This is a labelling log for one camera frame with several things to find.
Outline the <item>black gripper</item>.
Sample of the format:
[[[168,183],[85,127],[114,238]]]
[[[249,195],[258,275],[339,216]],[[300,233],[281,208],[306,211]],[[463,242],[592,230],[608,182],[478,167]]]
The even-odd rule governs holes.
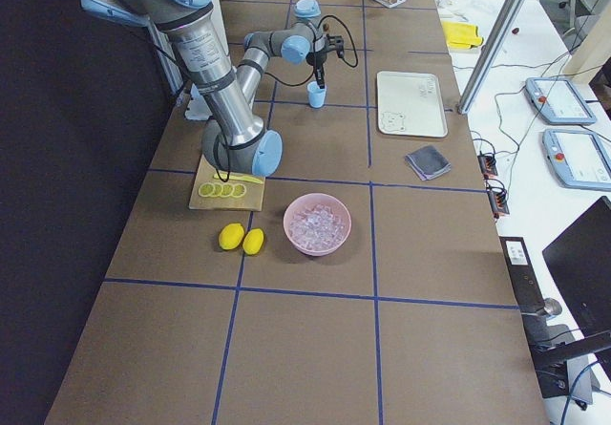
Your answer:
[[[324,65],[327,61],[327,48],[322,48],[320,51],[310,53],[310,65],[312,67],[315,76],[315,86],[320,89],[324,89],[325,83],[325,69]]]

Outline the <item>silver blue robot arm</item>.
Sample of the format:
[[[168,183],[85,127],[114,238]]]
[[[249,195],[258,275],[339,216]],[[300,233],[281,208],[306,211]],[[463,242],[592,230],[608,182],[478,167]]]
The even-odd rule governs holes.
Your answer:
[[[281,136],[268,129],[251,108],[273,57],[307,62],[320,87],[331,38],[321,31],[317,0],[299,0],[288,29],[252,32],[245,53],[233,65],[213,24],[213,0],[80,0],[90,14],[120,24],[153,23],[178,51],[186,71],[211,112],[202,153],[217,170],[257,177],[272,175],[282,159]]]

